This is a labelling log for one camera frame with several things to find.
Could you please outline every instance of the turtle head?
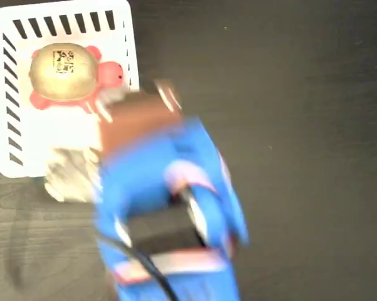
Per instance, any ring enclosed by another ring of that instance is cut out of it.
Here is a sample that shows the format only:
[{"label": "turtle head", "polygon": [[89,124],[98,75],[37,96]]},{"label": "turtle head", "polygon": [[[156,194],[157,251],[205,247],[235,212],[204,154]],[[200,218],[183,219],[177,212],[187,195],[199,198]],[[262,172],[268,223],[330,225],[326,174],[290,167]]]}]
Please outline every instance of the turtle head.
[{"label": "turtle head", "polygon": [[124,72],[120,64],[106,61],[98,66],[98,84],[103,88],[118,87],[123,83]]}]

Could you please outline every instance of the white plastic basket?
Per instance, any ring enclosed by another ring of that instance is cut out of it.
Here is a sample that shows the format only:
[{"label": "white plastic basket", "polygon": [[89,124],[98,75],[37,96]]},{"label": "white plastic basket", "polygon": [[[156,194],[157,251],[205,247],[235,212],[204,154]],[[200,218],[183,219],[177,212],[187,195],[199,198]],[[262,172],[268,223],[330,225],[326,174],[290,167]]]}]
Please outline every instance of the white plastic basket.
[{"label": "white plastic basket", "polygon": [[119,62],[125,84],[131,90],[139,89],[132,16],[126,0],[0,8],[0,172],[6,177],[44,176],[53,145],[98,147],[94,115],[79,107],[39,111],[28,101],[32,53],[62,42],[98,47],[102,61]]}]

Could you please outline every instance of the turtle shell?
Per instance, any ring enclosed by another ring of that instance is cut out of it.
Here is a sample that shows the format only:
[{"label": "turtle shell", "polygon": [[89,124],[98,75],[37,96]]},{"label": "turtle shell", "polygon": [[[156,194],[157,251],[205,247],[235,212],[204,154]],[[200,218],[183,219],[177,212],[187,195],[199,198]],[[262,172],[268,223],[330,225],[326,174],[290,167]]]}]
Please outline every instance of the turtle shell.
[{"label": "turtle shell", "polygon": [[80,100],[97,87],[98,61],[73,43],[54,43],[40,49],[32,59],[29,77],[33,90],[50,100]]}]

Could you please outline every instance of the wood grain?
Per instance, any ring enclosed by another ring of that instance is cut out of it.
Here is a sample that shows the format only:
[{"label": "wood grain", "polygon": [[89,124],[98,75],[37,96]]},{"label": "wood grain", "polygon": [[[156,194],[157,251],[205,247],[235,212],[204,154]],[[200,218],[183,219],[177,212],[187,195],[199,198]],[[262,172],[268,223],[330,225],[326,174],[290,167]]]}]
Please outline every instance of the wood grain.
[{"label": "wood grain", "polygon": [[[377,0],[131,5],[143,86],[172,79],[231,167],[243,300],[377,300]],[[3,253],[21,201],[23,300],[106,300],[90,208],[0,176],[0,301],[20,300]]]}]

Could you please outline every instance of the stuffed turtle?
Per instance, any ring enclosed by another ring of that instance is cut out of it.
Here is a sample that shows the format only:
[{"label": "stuffed turtle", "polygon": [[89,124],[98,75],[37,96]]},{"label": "stuffed turtle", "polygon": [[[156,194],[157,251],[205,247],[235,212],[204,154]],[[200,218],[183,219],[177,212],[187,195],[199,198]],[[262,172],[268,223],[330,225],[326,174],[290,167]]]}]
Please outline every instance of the stuffed turtle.
[{"label": "stuffed turtle", "polygon": [[79,106],[87,113],[97,111],[97,96],[103,88],[121,87],[123,69],[114,61],[101,63],[95,46],[54,43],[36,50],[29,77],[34,108]]}]

